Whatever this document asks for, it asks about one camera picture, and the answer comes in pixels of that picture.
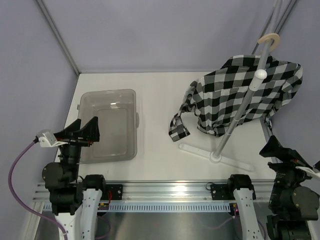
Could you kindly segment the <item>black white checkered shirt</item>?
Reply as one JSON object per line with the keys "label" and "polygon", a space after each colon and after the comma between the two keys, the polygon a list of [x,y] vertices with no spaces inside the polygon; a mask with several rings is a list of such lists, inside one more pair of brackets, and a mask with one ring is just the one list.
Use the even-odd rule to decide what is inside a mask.
{"label": "black white checkered shirt", "polygon": [[[194,113],[196,127],[202,133],[223,136],[247,93],[259,61],[258,55],[236,55],[220,69],[193,81],[170,122],[171,139],[176,142],[190,135],[182,120],[183,113]],[[302,85],[303,68],[298,63],[277,60],[270,55],[265,70],[267,77],[241,115],[240,125],[263,118],[271,127],[272,116],[290,103]]]}

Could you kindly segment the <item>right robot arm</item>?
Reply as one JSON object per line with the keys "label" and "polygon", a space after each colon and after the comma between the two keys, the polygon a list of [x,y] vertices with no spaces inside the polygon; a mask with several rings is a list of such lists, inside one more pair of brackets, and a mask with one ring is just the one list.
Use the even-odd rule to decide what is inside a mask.
{"label": "right robot arm", "polygon": [[[276,173],[268,203],[272,212],[267,216],[268,237],[271,240],[312,239],[308,222],[319,218],[320,196],[301,183],[312,179],[313,168],[296,150],[283,147],[274,135],[259,154],[264,158],[275,157],[280,161],[267,164]],[[250,177],[232,174],[227,180],[226,188],[228,196],[235,199],[237,204],[242,239],[261,240],[263,236],[253,206],[254,186]]]}

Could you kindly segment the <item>beige wooden hanger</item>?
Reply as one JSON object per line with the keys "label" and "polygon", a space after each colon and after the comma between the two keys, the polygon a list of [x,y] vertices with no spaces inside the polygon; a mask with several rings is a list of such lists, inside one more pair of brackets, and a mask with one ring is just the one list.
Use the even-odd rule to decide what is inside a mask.
{"label": "beige wooden hanger", "polygon": [[257,40],[257,43],[261,45],[261,44],[264,44],[266,41],[270,41],[271,42],[271,45],[269,48],[269,53],[270,53],[278,47],[278,45],[280,44],[280,39],[281,39],[280,36],[277,33],[273,32],[273,33],[265,34],[264,36],[259,38]]}

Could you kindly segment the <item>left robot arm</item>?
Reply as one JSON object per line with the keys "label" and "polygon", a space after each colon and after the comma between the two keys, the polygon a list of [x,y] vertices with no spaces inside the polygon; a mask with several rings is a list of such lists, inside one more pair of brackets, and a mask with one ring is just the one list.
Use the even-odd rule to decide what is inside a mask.
{"label": "left robot arm", "polygon": [[98,117],[87,124],[75,120],[60,132],[43,130],[37,135],[43,148],[58,147],[58,162],[42,170],[45,188],[49,191],[52,213],[64,240],[93,240],[97,204],[107,195],[105,178],[100,174],[87,175],[78,181],[83,147],[100,140]]}

